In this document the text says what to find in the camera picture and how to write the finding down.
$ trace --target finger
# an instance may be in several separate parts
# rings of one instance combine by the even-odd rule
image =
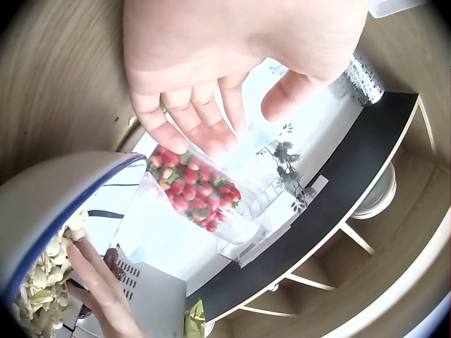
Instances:
[[[133,109],[144,129],[162,146],[176,154],[188,149],[185,137],[168,122],[160,107],[160,95],[130,94]]]
[[[131,313],[127,313],[123,306],[113,306],[111,308],[104,309],[99,305],[93,294],[88,290],[80,288],[76,283],[73,283],[72,280],[68,280],[67,285],[69,293],[91,309],[92,313],[99,321],[102,330],[104,330],[104,327],[107,325],[113,327],[114,330],[121,333],[129,333],[131,329],[136,328],[136,323],[134,322]]]
[[[129,310],[129,304],[118,280],[92,244],[86,238],[82,238],[76,245],[77,247],[69,244],[68,259],[99,305],[103,307],[103,304],[120,301]]]
[[[262,114],[268,121],[276,121],[303,104],[327,82],[313,77],[287,72],[262,100]]]
[[[84,305],[89,307],[97,318],[101,316],[102,311],[94,296],[88,290],[84,289],[81,285],[77,284],[78,283],[74,282],[71,279],[67,281],[69,293],[80,300]]]
[[[225,150],[233,151],[238,145],[238,140],[222,117],[221,111],[216,104],[214,97],[216,88],[216,81],[200,86],[194,86],[191,91],[191,104],[202,122],[205,123],[219,139],[224,140]]]
[[[191,87],[161,94],[166,110],[183,134],[210,157],[224,152],[224,144],[218,140],[196,113],[190,102]]]
[[[218,79],[225,114],[237,133],[244,132],[247,128],[241,87],[248,74]]]

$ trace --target white container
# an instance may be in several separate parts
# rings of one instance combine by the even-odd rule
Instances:
[[[427,0],[369,0],[368,12],[373,18],[383,18],[425,3]]]

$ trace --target strawberry leaf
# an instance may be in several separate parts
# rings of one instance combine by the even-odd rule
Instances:
[[[179,178],[179,174],[177,174],[175,171],[168,177],[167,182],[168,184],[171,184],[172,182],[174,182],[176,179]]]

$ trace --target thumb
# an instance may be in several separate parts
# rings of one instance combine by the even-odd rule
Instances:
[[[268,121],[276,121],[303,104],[327,82],[289,70],[262,100],[262,114]]]

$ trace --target hand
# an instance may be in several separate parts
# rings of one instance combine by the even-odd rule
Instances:
[[[124,61],[130,98],[150,135],[175,153],[187,142],[212,157],[236,136],[213,97],[221,91],[235,132],[246,129],[241,84],[266,57],[290,71],[266,94],[275,121],[346,68],[367,16],[366,0],[125,0]]]
[[[118,280],[96,249],[86,238],[75,245],[68,246],[67,256],[89,291],[68,283],[69,292],[92,310],[105,338],[145,338]]]

